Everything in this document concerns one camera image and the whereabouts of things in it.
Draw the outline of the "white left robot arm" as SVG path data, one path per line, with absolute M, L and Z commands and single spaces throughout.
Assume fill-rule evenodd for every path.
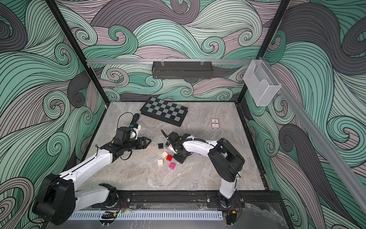
M 79 165 L 62 172 L 49 174 L 41 184 L 38 195 L 31 208 L 45 221 L 61 225 L 76 211 L 96 204 L 108 208 L 119 206 L 116 188 L 102 183 L 99 187 L 89 190 L 79 190 L 79 187 L 96 172 L 111 164 L 124 152 L 146 149 L 151 139 L 138 137 L 131 141 L 114 140 L 97 150 L 97 152 Z

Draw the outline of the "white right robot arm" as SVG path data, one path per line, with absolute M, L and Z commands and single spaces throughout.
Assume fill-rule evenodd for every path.
M 210 159 L 217 174 L 221 178 L 218 199 L 220 205 L 229 208 L 234 204 L 234 193 L 237 180 L 245 164 L 245 159 L 236 148 L 225 138 L 218 141 L 208 141 L 185 134 L 169 139 L 173 158 L 183 163 L 191 153 L 197 153 Z

